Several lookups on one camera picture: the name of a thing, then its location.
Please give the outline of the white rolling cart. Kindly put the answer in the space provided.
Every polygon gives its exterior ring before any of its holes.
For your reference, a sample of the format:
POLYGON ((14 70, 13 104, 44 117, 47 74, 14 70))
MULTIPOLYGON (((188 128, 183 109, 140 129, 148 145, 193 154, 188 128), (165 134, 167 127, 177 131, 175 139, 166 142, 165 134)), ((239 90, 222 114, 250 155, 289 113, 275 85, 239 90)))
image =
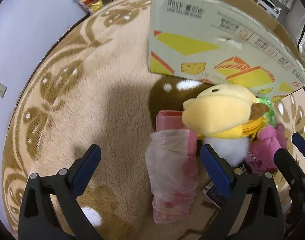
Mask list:
POLYGON ((273 18, 277 19, 280 16, 282 9, 276 6, 270 0, 257 0, 257 4, 261 6, 273 18))

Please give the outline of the yellow duck plush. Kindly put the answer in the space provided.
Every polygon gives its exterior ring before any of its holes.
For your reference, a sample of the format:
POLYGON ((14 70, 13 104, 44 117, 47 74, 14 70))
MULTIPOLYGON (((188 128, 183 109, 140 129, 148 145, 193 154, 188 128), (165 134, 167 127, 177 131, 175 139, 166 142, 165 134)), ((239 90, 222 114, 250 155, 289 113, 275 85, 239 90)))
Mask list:
POLYGON ((266 125, 264 114, 269 110, 245 87, 215 85, 183 103, 182 122, 237 167, 248 156, 257 131, 266 125))

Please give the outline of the open cardboard box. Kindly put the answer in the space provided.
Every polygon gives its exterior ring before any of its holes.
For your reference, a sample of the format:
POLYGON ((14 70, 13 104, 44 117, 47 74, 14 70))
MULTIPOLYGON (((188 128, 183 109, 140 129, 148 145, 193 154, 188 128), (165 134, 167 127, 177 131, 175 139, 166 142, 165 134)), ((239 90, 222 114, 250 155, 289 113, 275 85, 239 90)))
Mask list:
POLYGON ((252 0, 152 0, 148 68, 273 102, 305 87, 285 28, 252 0))

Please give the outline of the pink towel in plastic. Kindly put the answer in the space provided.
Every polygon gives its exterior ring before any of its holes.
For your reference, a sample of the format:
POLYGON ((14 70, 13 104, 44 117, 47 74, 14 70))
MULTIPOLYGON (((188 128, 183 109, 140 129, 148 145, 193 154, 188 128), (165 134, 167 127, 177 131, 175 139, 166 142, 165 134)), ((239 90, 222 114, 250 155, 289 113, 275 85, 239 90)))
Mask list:
POLYGON ((196 195, 197 134, 182 122, 180 111, 163 110, 156 116, 156 131, 145 153, 153 220, 174 223, 189 215, 196 195))

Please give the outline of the pink fluffy plush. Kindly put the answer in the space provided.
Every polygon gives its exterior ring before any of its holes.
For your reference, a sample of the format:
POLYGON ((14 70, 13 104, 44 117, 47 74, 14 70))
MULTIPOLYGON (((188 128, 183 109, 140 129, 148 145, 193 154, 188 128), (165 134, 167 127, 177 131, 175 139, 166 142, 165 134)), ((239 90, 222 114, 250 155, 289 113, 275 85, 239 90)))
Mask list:
POLYGON ((249 154, 245 162, 254 174, 277 172, 274 164, 274 154, 278 149, 286 148, 285 127, 277 123, 277 128, 266 125, 257 133, 256 139, 250 144, 249 154))

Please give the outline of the green snack packet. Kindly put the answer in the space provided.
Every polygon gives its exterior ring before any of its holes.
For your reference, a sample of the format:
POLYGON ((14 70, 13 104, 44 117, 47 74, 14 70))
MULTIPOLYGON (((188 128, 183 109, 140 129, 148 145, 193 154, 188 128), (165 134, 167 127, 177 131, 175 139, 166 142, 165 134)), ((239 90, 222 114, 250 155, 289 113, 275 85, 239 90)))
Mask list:
POLYGON ((264 118, 266 119, 267 124, 273 126, 274 128, 277 128, 277 120, 274 114, 274 110, 272 108, 271 100, 269 98, 257 97, 257 102, 267 105, 268 111, 264 114, 264 118))

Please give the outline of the beige patterned round rug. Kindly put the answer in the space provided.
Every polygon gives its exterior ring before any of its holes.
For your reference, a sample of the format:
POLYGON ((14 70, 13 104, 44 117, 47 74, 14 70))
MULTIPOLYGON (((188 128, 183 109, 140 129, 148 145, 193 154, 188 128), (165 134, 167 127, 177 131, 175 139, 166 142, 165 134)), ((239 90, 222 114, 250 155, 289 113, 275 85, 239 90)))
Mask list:
POLYGON ((13 233, 29 175, 56 174, 91 144, 102 159, 78 203, 104 239, 198 239, 217 209, 198 192, 188 219, 157 225, 144 154, 156 115, 207 88, 148 70, 151 0, 116 0, 73 28, 31 76, 13 114, 2 200, 13 233))

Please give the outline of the upper wall socket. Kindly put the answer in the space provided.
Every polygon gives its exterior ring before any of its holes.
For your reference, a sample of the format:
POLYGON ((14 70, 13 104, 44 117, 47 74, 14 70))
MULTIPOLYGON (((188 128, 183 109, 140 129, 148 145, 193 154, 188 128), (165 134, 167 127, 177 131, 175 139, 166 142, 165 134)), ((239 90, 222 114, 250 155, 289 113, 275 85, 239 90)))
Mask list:
POLYGON ((0 83, 0 98, 3 98, 5 96, 6 91, 7 87, 0 83))

